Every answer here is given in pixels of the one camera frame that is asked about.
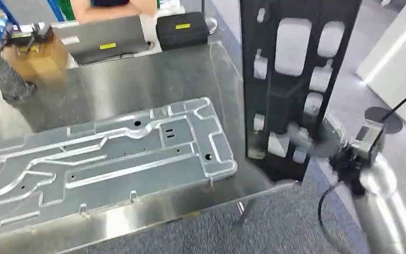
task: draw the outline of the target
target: yellow label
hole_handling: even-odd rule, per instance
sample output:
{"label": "yellow label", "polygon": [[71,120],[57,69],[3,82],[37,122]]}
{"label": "yellow label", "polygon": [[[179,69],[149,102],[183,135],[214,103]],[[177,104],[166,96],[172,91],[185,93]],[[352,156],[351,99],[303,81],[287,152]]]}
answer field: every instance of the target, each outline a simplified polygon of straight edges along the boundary
{"label": "yellow label", "polygon": [[178,29],[186,29],[186,28],[189,28],[190,27],[190,23],[187,23],[187,24],[179,24],[179,25],[176,25],[175,26],[175,30],[178,30]]}
{"label": "yellow label", "polygon": [[100,45],[100,49],[112,49],[116,47],[116,42]]}
{"label": "yellow label", "polygon": [[[36,46],[31,46],[30,51],[36,51]],[[25,46],[20,47],[20,52],[27,52],[27,47]]]}

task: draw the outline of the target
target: stainless steel table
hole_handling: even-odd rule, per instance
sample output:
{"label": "stainless steel table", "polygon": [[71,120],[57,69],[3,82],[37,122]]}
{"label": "stainless steel table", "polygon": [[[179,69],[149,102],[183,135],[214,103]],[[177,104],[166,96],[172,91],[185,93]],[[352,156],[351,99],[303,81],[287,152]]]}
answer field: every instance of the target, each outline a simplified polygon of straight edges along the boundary
{"label": "stainless steel table", "polygon": [[59,81],[39,83],[32,98],[14,106],[0,96],[0,139],[205,96],[238,163],[233,177],[2,235],[0,253],[63,253],[293,186],[272,185],[245,160],[242,77],[220,42],[68,70]]}

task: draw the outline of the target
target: black case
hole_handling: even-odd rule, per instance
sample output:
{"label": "black case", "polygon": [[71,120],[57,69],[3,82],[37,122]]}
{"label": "black case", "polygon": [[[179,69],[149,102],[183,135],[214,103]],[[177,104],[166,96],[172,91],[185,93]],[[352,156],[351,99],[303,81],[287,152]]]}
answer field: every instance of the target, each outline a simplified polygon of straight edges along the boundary
{"label": "black case", "polygon": [[200,12],[159,17],[156,34],[162,50],[208,43],[209,29]]}

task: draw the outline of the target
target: machined aluminum plate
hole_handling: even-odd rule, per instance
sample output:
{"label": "machined aluminum plate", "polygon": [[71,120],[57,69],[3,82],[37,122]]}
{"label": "machined aluminum plate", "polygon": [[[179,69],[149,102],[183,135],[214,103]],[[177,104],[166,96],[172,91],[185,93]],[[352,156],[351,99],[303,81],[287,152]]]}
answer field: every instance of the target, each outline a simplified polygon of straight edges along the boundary
{"label": "machined aluminum plate", "polygon": [[0,141],[0,235],[236,170],[208,98]]}

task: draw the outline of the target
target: black cable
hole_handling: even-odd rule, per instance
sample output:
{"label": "black cable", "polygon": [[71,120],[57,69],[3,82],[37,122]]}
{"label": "black cable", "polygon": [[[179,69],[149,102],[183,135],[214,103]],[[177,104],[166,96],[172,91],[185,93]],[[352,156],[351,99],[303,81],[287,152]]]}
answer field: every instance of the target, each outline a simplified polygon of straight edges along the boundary
{"label": "black cable", "polygon": [[406,98],[404,98],[398,105],[396,105],[396,107],[394,107],[392,110],[388,111],[379,121],[380,123],[384,123],[388,117],[390,117],[392,114],[394,114],[394,112],[396,112],[396,110],[398,110],[402,105],[404,105],[404,103],[406,103]]}
{"label": "black cable", "polygon": [[342,246],[338,241],[336,241],[332,236],[329,234],[327,229],[325,228],[325,225],[323,224],[323,220],[321,219],[321,208],[323,206],[323,202],[326,199],[327,195],[334,191],[335,188],[340,186],[342,182],[337,182],[336,184],[330,186],[321,196],[320,201],[318,202],[318,223],[320,224],[321,231],[323,232],[323,235],[325,236],[326,240],[329,242],[330,245],[332,245],[339,253],[347,253],[350,254],[352,253],[348,248]]}

